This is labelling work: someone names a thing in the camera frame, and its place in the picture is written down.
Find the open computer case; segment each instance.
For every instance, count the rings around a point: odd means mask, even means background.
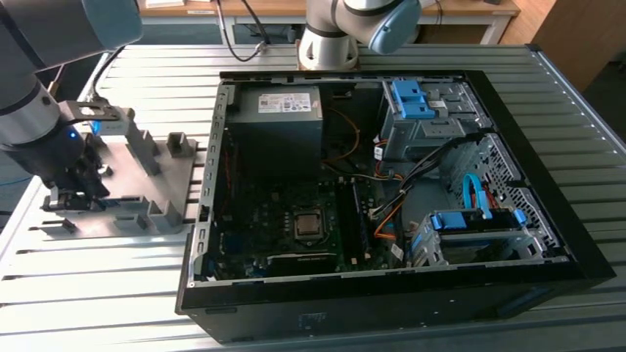
[[[223,73],[177,292],[219,342],[508,318],[614,272],[480,71]]]

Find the table leg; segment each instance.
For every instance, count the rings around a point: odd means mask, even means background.
[[[225,35],[228,35],[228,39],[231,40],[231,44],[236,44],[236,38],[235,38],[235,18],[233,17],[227,17],[224,18],[224,23],[225,23]],[[221,35],[221,44],[225,45],[225,38],[224,38],[224,32],[220,31]]]
[[[482,37],[482,45],[495,45],[499,43],[502,34],[507,29],[508,21],[511,20],[510,16],[495,16],[491,24],[488,25],[484,36]]]

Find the label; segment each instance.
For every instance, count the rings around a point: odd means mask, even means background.
[[[308,112],[311,111],[311,94],[263,94],[257,97],[257,112]]]
[[[187,15],[215,15],[215,11],[189,10],[189,11],[187,11]]]
[[[391,253],[395,255],[395,258],[398,258],[399,260],[402,260],[402,258],[404,258],[404,251],[402,250],[400,247],[398,247],[398,245],[395,243],[391,246]]]
[[[432,100],[432,101],[428,101],[428,106],[431,108],[444,108],[446,103],[443,102],[443,100]]]
[[[381,147],[373,147],[373,159],[383,160],[383,149]]]

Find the gray robot arm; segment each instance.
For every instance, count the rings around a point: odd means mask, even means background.
[[[356,64],[356,42],[392,53],[415,32],[418,0],[308,0],[300,64],[309,70],[345,70]]]
[[[133,0],[0,0],[0,150],[85,210],[108,195],[89,137],[34,73],[133,42]]]

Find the aluminum table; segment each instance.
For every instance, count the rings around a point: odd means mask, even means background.
[[[237,49],[241,55],[252,50],[252,45]],[[185,234],[44,241],[38,231],[28,230],[45,218],[38,210],[45,188],[34,179],[0,236],[2,351],[584,351],[626,346],[626,147],[543,54],[516,46],[423,45],[391,56],[363,49],[360,64],[364,70],[487,73],[618,277],[510,320],[220,346],[173,313]],[[136,109],[140,128],[156,138],[184,131],[207,146],[219,72],[295,68],[288,45],[271,47],[245,64],[221,45],[129,46],[104,74],[100,94]],[[203,157],[200,152],[197,180]],[[197,191],[192,185],[189,219]]]

